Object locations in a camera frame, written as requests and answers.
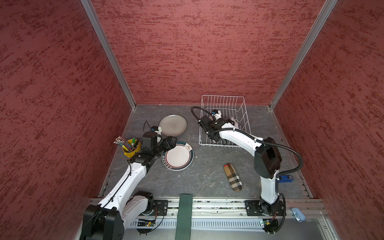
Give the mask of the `yellow pen cup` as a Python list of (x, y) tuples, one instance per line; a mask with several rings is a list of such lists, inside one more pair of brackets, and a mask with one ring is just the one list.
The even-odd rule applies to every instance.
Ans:
[(141, 150), (141, 143), (138, 139), (133, 138), (128, 141), (123, 140), (123, 153), (129, 159)]

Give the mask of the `light blue small object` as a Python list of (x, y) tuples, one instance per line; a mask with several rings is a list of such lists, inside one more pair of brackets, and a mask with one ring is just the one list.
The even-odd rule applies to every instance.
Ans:
[(306, 216), (302, 213), (299, 208), (292, 208), (292, 214), (295, 217), (296, 221), (301, 223), (306, 220)]

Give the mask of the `white plate orange print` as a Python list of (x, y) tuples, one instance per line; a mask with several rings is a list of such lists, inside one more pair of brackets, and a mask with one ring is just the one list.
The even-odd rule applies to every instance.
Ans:
[(239, 123), (236, 119), (234, 118), (231, 118), (231, 120), (233, 121), (233, 125), (236, 127), (236, 128), (239, 128)]

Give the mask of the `white plate green red rim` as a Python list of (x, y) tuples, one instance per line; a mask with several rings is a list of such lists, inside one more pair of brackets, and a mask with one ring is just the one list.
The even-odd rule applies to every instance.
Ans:
[(181, 171), (188, 168), (193, 159), (193, 148), (183, 141), (177, 141), (173, 149), (162, 154), (162, 163), (171, 171)]

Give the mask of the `plaid beige glasses case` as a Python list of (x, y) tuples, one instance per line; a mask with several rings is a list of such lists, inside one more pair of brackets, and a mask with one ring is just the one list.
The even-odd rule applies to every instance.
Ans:
[(224, 171), (232, 190), (234, 190), (235, 192), (241, 191), (243, 189), (243, 183), (239, 175), (237, 174), (237, 171), (235, 170), (233, 164), (231, 163), (225, 164)]

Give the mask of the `bundle of coloured pens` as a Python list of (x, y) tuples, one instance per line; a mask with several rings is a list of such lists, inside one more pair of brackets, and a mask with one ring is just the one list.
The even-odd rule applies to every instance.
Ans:
[(129, 143), (128, 141), (123, 139), (121, 136), (118, 136), (115, 139), (114, 144), (122, 147), (123, 150), (125, 150), (128, 153), (134, 152), (139, 146), (139, 142), (135, 138), (133, 138), (132, 141)]

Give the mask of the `blue black stapler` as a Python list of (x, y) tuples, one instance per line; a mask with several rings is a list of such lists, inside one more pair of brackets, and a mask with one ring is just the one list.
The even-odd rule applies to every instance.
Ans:
[(281, 175), (279, 177), (280, 183), (292, 183), (294, 181), (294, 177), (291, 175)]

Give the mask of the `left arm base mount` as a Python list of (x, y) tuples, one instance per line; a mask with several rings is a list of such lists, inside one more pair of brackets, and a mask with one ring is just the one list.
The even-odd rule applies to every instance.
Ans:
[(168, 211), (168, 205), (168, 200), (154, 200), (152, 210), (150, 210), (149, 212), (142, 213), (140, 214), (140, 216), (166, 216)]

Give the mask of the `plain grey ceramic plate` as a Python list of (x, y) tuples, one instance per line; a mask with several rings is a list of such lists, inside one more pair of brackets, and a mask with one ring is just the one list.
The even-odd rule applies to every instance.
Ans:
[(159, 123), (159, 127), (162, 129), (162, 134), (172, 137), (182, 135), (187, 129), (187, 126), (186, 119), (180, 115), (166, 116)]

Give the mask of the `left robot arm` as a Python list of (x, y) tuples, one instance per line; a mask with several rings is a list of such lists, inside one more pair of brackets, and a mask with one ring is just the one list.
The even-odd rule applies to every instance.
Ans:
[(175, 137), (168, 136), (161, 141), (158, 138), (156, 132), (144, 133), (141, 149), (130, 157), (129, 166), (118, 183), (96, 206), (87, 207), (83, 216), (81, 240), (121, 240), (127, 226), (140, 214), (153, 210), (153, 194), (135, 193), (134, 190), (157, 157), (177, 145)]

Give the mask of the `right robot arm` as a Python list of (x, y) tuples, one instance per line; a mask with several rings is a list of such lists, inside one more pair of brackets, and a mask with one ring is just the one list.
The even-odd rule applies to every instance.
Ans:
[(261, 196), (259, 211), (265, 216), (272, 216), (278, 208), (277, 174), (281, 168), (282, 157), (276, 142), (272, 138), (255, 137), (234, 125), (232, 120), (203, 116), (198, 120), (210, 140), (227, 140), (246, 150), (254, 158), (255, 172), (261, 178)]

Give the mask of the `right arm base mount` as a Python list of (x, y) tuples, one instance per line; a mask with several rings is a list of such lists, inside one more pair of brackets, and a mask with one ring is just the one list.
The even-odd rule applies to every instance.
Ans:
[(259, 200), (245, 201), (245, 210), (249, 217), (282, 217), (285, 215), (285, 206), (281, 200), (277, 200), (272, 205)]

